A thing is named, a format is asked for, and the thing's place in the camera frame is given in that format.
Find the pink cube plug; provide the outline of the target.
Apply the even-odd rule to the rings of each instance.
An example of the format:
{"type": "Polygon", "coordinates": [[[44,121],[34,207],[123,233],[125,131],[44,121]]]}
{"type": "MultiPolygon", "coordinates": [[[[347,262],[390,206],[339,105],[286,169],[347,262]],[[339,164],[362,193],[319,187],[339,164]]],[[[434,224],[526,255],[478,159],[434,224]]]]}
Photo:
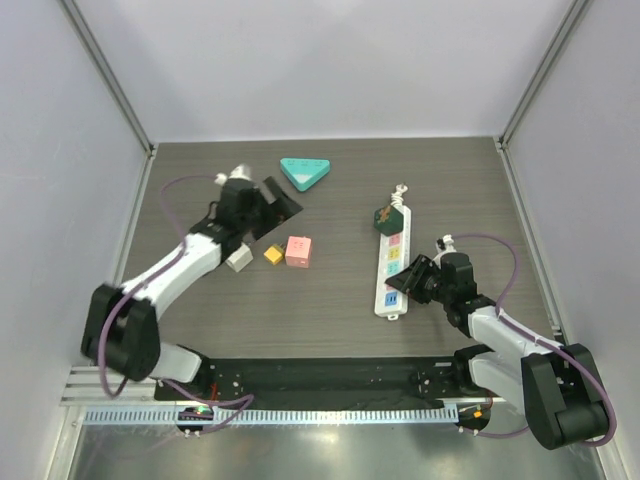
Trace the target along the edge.
{"type": "Polygon", "coordinates": [[[308,268],[312,253],[309,237],[290,236],[285,249],[285,262],[289,267],[308,268]]]}

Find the yellow cube plug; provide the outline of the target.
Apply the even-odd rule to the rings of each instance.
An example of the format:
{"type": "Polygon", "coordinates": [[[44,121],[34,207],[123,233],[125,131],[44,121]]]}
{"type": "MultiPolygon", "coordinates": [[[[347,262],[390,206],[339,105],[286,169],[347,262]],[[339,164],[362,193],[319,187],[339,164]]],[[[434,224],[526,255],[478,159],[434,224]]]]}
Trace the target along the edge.
{"type": "Polygon", "coordinates": [[[264,258],[272,265],[277,265],[285,258],[284,247],[280,244],[273,244],[264,252],[264,258]]]}

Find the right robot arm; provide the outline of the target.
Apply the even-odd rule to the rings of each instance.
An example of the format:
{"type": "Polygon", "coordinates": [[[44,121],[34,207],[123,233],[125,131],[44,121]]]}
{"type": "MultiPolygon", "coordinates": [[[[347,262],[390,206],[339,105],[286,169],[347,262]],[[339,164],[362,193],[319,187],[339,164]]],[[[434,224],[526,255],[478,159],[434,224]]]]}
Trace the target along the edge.
{"type": "Polygon", "coordinates": [[[386,283],[420,304],[441,304],[449,323],[476,341],[454,355],[450,375],[458,393],[497,394],[548,450],[611,439],[616,419],[590,351],[536,334],[479,293],[468,255],[420,255],[386,283]]]}

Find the dark green cube plug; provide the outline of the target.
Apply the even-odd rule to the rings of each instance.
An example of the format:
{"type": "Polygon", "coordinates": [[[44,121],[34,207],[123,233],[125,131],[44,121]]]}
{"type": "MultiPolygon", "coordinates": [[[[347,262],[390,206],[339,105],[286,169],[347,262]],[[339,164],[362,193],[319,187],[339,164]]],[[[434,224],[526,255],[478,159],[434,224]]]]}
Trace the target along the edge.
{"type": "Polygon", "coordinates": [[[396,235],[404,229],[404,214],[391,204],[377,209],[374,212],[373,227],[381,235],[396,235]]]}

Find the teal triangular socket adapter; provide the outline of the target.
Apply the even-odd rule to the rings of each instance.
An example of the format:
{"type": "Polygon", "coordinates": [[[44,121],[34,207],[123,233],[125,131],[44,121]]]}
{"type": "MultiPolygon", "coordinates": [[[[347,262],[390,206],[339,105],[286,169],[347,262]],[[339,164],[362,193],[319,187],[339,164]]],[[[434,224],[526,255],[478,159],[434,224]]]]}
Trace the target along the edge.
{"type": "Polygon", "coordinates": [[[331,170],[331,162],[327,159],[282,158],[279,162],[281,171],[299,192],[306,192],[331,170]]]}

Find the white power strip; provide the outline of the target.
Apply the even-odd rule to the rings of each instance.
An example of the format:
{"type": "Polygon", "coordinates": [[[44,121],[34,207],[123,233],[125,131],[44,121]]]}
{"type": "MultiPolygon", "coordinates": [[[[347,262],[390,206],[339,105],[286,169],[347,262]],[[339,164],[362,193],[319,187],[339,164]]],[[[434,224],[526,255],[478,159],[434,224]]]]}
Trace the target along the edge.
{"type": "Polygon", "coordinates": [[[387,237],[379,233],[379,249],[375,280],[374,314],[396,321],[408,311],[408,297],[387,286],[385,281],[402,272],[410,263],[411,209],[399,201],[391,203],[404,214],[402,232],[387,237]]]}

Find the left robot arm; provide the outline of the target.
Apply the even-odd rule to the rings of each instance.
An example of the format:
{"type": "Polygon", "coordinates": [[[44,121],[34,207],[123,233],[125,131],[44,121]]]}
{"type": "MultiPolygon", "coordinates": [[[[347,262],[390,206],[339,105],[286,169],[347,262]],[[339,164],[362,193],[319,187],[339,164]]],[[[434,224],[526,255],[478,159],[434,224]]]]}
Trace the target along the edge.
{"type": "Polygon", "coordinates": [[[258,240],[303,209],[272,177],[262,186],[246,174],[220,175],[216,182],[219,198],[201,220],[178,231],[180,243],[170,254],[132,280],[94,290],[80,351],[102,372],[136,382],[173,380],[193,400],[210,392],[206,358],[161,341],[161,316],[197,280],[239,254],[245,237],[258,240]]]}

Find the white cube plug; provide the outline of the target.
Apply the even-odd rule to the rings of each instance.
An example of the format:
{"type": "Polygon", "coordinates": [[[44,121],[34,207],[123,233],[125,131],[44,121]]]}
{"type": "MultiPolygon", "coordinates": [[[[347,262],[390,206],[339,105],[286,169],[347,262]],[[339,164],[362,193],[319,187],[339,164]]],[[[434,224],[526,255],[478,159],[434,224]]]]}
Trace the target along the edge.
{"type": "Polygon", "coordinates": [[[225,260],[225,264],[234,272],[238,273],[247,267],[252,261],[253,254],[250,247],[246,244],[242,244],[225,260]]]}

